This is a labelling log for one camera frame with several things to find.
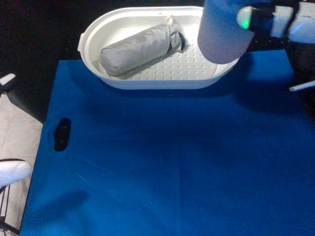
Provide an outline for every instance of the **blue tablecloth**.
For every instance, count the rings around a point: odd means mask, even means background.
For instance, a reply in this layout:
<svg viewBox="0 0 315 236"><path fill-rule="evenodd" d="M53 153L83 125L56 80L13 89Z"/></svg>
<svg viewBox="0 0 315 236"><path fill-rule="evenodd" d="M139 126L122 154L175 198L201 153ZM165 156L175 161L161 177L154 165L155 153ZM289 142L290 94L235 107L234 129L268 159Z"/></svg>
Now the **blue tablecloth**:
<svg viewBox="0 0 315 236"><path fill-rule="evenodd" d="M284 51L185 91L118 90L60 61L22 236L315 235L315 131L293 81Z"/></svg>

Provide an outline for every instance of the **blue surface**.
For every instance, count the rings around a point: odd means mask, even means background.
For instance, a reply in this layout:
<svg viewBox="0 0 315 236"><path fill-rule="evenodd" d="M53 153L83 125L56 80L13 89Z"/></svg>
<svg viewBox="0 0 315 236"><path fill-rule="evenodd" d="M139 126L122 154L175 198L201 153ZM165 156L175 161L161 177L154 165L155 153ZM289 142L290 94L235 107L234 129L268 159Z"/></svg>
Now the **blue surface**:
<svg viewBox="0 0 315 236"><path fill-rule="evenodd" d="M60 61L22 236L313 236L315 131L293 80L284 51L187 91L118 90Z"/></svg>

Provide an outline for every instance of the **gray floor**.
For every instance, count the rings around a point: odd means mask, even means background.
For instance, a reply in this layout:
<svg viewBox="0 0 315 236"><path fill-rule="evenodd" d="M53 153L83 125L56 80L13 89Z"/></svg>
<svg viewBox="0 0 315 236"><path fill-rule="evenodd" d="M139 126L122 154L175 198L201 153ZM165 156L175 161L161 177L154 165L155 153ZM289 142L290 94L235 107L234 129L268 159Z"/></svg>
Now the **gray floor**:
<svg viewBox="0 0 315 236"><path fill-rule="evenodd" d="M6 95L0 97L0 159L19 158L33 167L41 129L39 121L10 103ZM21 226L30 179L11 185L6 223L16 228Z"/></svg>

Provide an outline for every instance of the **gray folded umbrella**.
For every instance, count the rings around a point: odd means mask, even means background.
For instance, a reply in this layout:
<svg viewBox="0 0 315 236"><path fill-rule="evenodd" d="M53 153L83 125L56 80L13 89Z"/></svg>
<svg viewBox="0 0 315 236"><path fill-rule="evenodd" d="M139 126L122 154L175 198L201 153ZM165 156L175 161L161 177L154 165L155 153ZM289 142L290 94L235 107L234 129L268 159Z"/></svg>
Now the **gray folded umbrella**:
<svg viewBox="0 0 315 236"><path fill-rule="evenodd" d="M117 76L184 46L178 27L160 24L103 48L100 63L108 75Z"/></svg>

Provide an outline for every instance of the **gray pouch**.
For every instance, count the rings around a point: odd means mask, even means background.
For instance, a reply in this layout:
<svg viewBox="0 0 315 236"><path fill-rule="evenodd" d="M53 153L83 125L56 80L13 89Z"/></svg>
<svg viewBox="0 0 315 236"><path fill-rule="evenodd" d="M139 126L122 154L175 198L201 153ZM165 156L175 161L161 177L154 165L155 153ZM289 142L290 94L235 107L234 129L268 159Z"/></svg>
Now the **gray pouch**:
<svg viewBox="0 0 315 236"><path fill-rule="evenodd" d="M178 27L160 24L103 48L100 64L108 75L117 76L184 46Z"/></svg>

